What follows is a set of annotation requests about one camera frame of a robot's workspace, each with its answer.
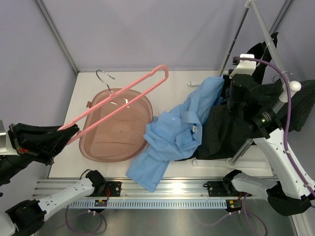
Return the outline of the light blue shirt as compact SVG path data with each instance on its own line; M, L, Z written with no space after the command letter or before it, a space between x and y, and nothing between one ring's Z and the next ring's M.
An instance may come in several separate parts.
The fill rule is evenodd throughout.
M126 176L154 192L171 161L189 158L202 143L202 126L220 102L223 77L208 77L186 100L146 125L148 147L131 163Z

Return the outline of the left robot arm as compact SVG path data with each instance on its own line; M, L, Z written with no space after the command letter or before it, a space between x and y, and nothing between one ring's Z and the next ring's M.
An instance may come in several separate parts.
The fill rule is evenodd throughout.
M54 158L70 143L79 127L11 124L0 132L0 183L11 179L33 162L52 165ZM71 203L105 192L106 180L97 170L89 170L70 187L46 197L27 199L0 213L2 236L31 236L54 214Z

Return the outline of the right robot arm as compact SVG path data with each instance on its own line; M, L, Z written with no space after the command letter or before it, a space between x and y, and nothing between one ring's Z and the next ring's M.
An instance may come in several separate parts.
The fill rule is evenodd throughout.
M315 182L290 148L276 113L259 104L258 93L259 84L251 75L234 75L227 93L228 110L249 131L249 139L267 157L278 180L233 170L223 178L223 190L228 195L243 192L264 199L282 216L303 213L312 206Z

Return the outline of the pink hanger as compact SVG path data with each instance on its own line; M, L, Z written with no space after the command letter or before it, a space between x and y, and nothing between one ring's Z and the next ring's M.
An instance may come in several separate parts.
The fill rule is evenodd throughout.
M88 132L92 131L93 129L95 129L96 127L98 127L99 125L101 125L103 122L105 122L106 120L108 120L109 118L111 118L112 116L114 116L115 114L117 114L118 112L122 111L123 109L127 108L128 106L130 106L131 104L133 104L134 102L138 101L140 98L142 98L143 96L147 95L148 93L150 93L151 91L153 91L154 89L156 89L158 86L160 86L162 83L164 83L168 77L169 77L169 68L166 65L159 65L156 68L154 68L152 71L150 71L149 73L147 73L146 75L142 76L141 78L137 79L136 81L134 81L133 83L129 84L128 86L120 89L117 92L110 92L109 96L104 99L103 101L97 103L96 105L92 106L91 108L89 108L88 110L86 110L84 113L82 113L81 115L77 116L75 119L73 119L72 121L70 121L67 124L64 124L63 126L61 126L58 131L60 130L64 130L67 128L70 128L71 126L75 125L78 121L80 121L81 119L87 117L88 115L90 115L91 113L95 112L96 110L98 110L99 108L103 107L105 104L111 102L114 98L117 98L118 96L124 94L125 92L129 91L131 88L133 88L134 86L138 85L139 83L143 82L144 80L148 79L149 77L152 77L153 75L155 75L158 71L163 71L164 72L164 77L158 81L157 83L155 83L152 87L150 87L149 89L147 89L146 91L144 91L143 93L139 94L138 96L136 96L134 99L128 101L126 104L122 105L121 107L117 108L116 110L114 110L113 112L109 113L107 116L103 117L102 119L100 119L99 121L95 122L94 124L92 124L91 126L89 126L88 128L85 128L83 131L78 131L77 134L72 137L68 143L66 145L69 145L71 143L73 143L74 141L76 141L77 139L81 138L82 136L84 136L85 134L87 134Z

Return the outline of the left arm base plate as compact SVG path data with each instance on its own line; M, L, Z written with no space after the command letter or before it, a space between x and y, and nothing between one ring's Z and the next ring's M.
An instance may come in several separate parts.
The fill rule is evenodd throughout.
M119 197L122 183L120 181L105 181L97 186L87 197Z

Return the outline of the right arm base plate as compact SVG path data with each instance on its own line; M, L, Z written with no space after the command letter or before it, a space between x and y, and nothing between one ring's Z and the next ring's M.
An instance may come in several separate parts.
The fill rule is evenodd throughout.
M208 191L209 197L239 197L237 191L229 181L210 180L203 184Z

